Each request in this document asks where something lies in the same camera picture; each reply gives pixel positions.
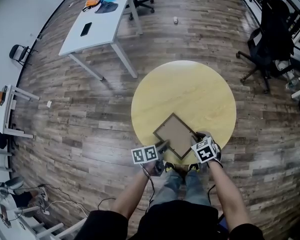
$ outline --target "jeans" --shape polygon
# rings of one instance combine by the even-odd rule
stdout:
[[[160,205],[173,200],[178,200],[178,190],[182,184],[182,178],[175,170],[170,170],[166,173],[167,179],[154,197],[150,208],[155,205]],[[211,206],[208,195],[198,177],[195,170],[190,170],[185,177],[186,194],[184,201],[196,205]]]

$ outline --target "black shirt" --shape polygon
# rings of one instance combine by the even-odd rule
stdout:
[[[217,240],[218,210],[205,205],[175,200],[154,205],[140,220],[131,240],[204,239]],[[114,211],[92,211],[75,240],[125,240],[128,220]],[[242,224],[230,233],[230,240],[263,240],[262,231]]]

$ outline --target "round table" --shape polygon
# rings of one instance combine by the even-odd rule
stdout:
[[[212,68],[179,60],[158,66],[137,87],[131,105],[134,131],[145,145],[159,140],[153,132],[175,113],[194,132],[210,132],[223,148],[235,127],[234,95],[226,81]],[[164,160],[189,165],[198,160],[191,150],[183,160],[169,149]]]

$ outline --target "smartphone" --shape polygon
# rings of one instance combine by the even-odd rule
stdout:
[[[91,27],[91,24],[92,24],[92,22],[87,23],[87,24],[84,25],[84,28],[83,28],[83,30],[82,30],[82,32],[81,32],[80,37],[83,37],[83,36],[85,36],[86,34],[88,34],[89,29],[90,29],[90,27]]]

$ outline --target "wooden floor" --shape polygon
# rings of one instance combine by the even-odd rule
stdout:
[[[138,10],[142,36],[136,35],[134,22],[124,15],[118,37],[139,78],[130,76],[109,45],[85,50],[80,56],[105,76],[103,82],[70,58],[58,56],[84,3],[65,1],[36,44],[32,66],[21,77],[19,87],[41,99],[18,99],[12,121],[34,139],[16,139],[14,175],[24,176],[29,187],[49,183],[61,188],[88,210],[96,209],[102,199],[118,196],[138,170],[130,153],[140,146],[130,114],[138,84],[161,64],[192,60],[221,74],[236,100],[235,129],[222,150],[224,169],[242,191],[252,220],[265,238],[286,239],[300,217],[300,115],[284,81],[269,81],[271,95],[263,94],[258,74],[240,83],[253,65],[235,54],[248,52],[246,41],[257,28],[243,1],[155,0],[155,13]],[[179,18],[178,25],[173,23],[174,16]],[[213,184],[211,179],[206,183],[207,177],[203,177],[206,189]],[[164,176],[154,179],[157,190],[163,181]],[[48,186],[47,191],[50,201],[68,200],[58,189]],[[148,185],[139,208],[147,207],[151,192]],[[211,198],[221,210],[215,191]],[[111,203],[105,201],[100,208],[107,209]],[[36,216],[66,226],[84,217],[71,203],[54,203],[49,211],[50,216]],[[142,215],[140,210],[133,214],[129,236],[136,232]]]

